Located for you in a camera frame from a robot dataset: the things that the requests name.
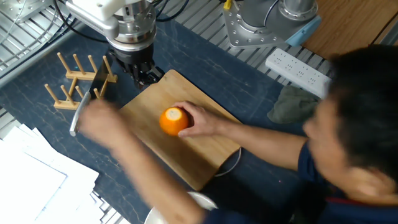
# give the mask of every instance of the knife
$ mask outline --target knife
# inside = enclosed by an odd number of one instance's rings
[[[107,57],[107,59],[108,59],[109,67],[112,66],[113,61],[112,61],[111,57]],[[69,133],[71,136],[75,137],[79,130],[78,121],[79,121],[80,114],[83,111],[84,107],[88,105],[88,103],[90,102],[91,99],[96,98],[94,89],[101,91],[106,80],[108,79],[108,74],[109,74],[108,68],[107,68],[105,62],[102,61],[100,68],[95,73],[95,77],[94,77],[93,83],[91,84],[90,90],[85,93],[82,101],[80,102],[80,104],[75,112],[75,115],[73,116],[72,123],[71,123],[70,129],[69,129]]]

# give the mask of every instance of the white power strip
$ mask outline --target white power strip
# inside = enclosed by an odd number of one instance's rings
[[[326,96],[330,78],[281,49],[275,49],[266,60],[266,66],[320,98]]]

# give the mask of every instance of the black hair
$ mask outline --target black hair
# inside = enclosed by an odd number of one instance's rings
[[[329,96],[350,165],[377,169],[398,184],[398,47],[371,45],[331,64]]]

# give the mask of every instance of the man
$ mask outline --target man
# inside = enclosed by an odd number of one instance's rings
[[[304,126],[308,137],[232,123],[189,102],[174,105],[194,119],[179,135],[222,135],[303,179],[335,186],[319,223],[398,223],[397,60],[398,48],[386,46],[334,58],[328,97]],[[252,223],[234,212],[200,208],[105,102],[87,107],[81,130],[110,150],[169,223]]]

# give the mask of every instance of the orange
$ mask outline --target orange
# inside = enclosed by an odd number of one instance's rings
[[[181,130],[189,125],[187,113],[177,107],[165,110],[159,119],[160,127],[171,136],[177,136]]]

